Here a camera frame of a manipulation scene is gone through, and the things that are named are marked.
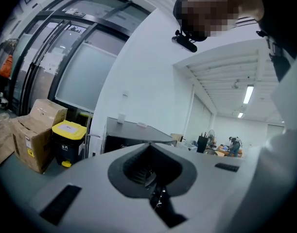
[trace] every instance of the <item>person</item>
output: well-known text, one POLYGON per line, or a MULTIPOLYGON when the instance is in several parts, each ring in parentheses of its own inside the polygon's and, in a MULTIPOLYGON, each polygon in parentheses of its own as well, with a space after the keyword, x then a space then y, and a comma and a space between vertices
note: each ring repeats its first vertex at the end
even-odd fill
POLYGON ((231 155, 234 154, 234 157, 238 157, 238 152, 240 148, 240 143, 237 141, 237 139, 234 137, 231 140, 231 146, 229 147, 229 157, 232 157, 231 155))
POLYGON ((232 139, 232 137, 229 137, 228 141, 224 144, 224 146, 227 147, 227 149, 231 145, 231 139, 232 139))
POLYGON ((297 56, 297 0, 176 0, 173 15, 197 41, 235 27, 238 18, 254 18, 261 28, 257 33, 267 39, 279 81, 297 56))

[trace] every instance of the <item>ceiling light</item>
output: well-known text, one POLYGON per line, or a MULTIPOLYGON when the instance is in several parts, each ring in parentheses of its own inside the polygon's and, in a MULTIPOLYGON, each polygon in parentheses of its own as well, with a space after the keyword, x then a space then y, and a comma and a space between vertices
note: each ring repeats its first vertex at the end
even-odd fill
POLYGON ((253 85, 247 86, 244 103, 249 103, 253 90, 254 90, 253 85))

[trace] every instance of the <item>ceiling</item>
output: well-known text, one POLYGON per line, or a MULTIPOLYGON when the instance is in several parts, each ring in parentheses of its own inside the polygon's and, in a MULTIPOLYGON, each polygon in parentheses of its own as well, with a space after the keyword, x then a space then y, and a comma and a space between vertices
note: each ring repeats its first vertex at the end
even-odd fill
POLYGON ((189 79, 197 79, 217 115, 281 124, 270 94, 278 85, 264 39, 229 44, 201 53, 201 61, 187 65, 189 79), (243 104, 246 88, 254 85, 250 102, 243 104))

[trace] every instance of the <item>desk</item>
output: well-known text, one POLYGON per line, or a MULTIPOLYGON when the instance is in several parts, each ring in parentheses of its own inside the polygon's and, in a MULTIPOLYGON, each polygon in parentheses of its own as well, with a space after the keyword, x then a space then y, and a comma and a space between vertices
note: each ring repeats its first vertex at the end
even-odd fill
MULTIPOLYGON (((225 155, 229 154, 229 151, 222 150, 222 146, 218 147, 217 152, 225 154, 225 155)), ((238 157, 241 158, 241 156, 242 156, 242 150, 239 150, 238 157)))
POLYGON ((224 154, 219 152, 219 151, 216 151, 217 155, 220 156, 220 157, 224 157, 224 154))

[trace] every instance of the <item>floor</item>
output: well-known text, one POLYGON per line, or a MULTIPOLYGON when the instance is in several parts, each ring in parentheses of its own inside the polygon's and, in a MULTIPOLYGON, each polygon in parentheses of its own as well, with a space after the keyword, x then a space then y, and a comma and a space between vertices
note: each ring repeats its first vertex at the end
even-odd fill
MULTIPOLYGON (((11 111, 0 110, 14 118, 11 111)), ((21 162, 14 153, 0 165, 0 180, 13 198, 28 202, 36 192, 45 186, 56 175, 63 172, 65 167, 57 164, 53 159, 44 174, 39 174, 21 162)))

